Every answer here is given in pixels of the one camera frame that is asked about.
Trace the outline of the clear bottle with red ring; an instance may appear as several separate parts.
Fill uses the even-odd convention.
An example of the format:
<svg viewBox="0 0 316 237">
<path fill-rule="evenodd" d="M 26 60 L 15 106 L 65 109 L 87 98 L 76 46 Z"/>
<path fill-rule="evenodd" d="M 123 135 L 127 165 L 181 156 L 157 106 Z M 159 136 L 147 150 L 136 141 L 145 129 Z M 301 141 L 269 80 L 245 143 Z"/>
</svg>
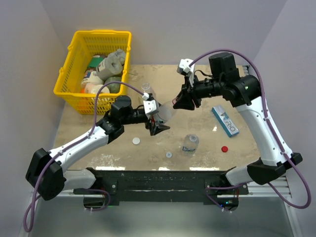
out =
<svg viewBox="0 0 316 237">
<path fill-rule="evenodd" d="M 165 124 L 176 114 L 177 110 L 173 108 L 174 101 L 168 101 L 159 106 L 159 111 L 154 115 L 155 121 L 159 124 Z"/>
</svg>

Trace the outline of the red bottle cap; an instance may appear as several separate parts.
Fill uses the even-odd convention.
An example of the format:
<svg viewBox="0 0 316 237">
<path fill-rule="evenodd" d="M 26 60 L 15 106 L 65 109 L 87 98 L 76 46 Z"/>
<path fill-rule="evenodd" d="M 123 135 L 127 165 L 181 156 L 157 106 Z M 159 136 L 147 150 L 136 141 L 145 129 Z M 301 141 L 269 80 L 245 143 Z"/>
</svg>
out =
<svg viewBox="0 0 316 237">
<path fill-rule="evenodd" d="M 223 147 L 221 148 L 221 150 L 222 150 L 222 152 L 226 153 L 226 152 L 228 151 L 228 147 L 227 147 L 227 146 L 223 146 Z"/>
</svg>

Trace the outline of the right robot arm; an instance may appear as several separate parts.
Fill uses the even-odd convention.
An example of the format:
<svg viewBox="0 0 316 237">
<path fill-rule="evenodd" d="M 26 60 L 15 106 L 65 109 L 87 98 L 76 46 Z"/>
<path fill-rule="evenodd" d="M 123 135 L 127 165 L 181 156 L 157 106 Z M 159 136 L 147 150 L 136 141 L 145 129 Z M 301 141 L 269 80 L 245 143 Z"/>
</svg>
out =
<svg viewBox="0 0 316 237">
<path fill-rule="evenodd" d="M 262 96 L 259 80 L 251 75 L 241 77 L 231 53 L 221 52 L 208 60 L 212 76 L 205 80 L 198 80 L 194 74 L 193 60 L 180 61 L 177 72 L 185 77 L 185 82 L 173 101 L 173 108 L 193 111 L 203 98 L 222 96 L 242 116 L 260 152 L 257 161 L 226 171 L 220 181 L 221 191 L 231 194 L 237 185 L 252 181 L 266 184 L 302 162 L 301 154 L 294 153 L 281 137 Z"/>
</svg>

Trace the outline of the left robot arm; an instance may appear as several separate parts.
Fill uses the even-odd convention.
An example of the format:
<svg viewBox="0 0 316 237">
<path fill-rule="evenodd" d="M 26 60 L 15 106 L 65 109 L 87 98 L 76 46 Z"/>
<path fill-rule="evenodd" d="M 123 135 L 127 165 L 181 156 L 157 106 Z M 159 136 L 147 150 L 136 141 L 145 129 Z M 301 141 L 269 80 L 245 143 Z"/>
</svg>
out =
<svg viewBox="0 0 316 237">
<path fill-rule="evenodd" d="M 51 200 L 65 190 L 67 184 L 74 188 L 74 183 L 64 175 L 67 169 L 90 152 L 116 140 L 124 133 L 125 125 L 144 123 L 152 136 L 168 130 L 164 118 L 166 111 L 166 107 L 154 99 L 134 109 L 130 97 L 120 96 L 103 118 L 80 137 L 51 151 L 43 148 L 35 151 L 26 180 L 36 194 Z"/>
</svg>

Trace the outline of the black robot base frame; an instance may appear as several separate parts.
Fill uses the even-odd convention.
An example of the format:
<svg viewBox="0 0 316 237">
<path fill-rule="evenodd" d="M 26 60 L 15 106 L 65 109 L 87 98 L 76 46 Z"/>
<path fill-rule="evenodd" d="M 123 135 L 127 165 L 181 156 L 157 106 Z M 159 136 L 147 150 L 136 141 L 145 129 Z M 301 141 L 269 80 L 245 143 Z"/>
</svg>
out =
<svg viewBox="0 0 316 237">
<path fill-rule="evenodd" d="M 75 189 L 84 195 L 84 206 L 98 208 L 105 200 L 110 205 L 121 202 L 215 202 L 230 211 L 239 204 L 239 196 L 249 193 L 242 184 L 231 188 L 223 180 L 223 171 L 130 171 L 95 170 L 92 187 Z"/>
</svg>

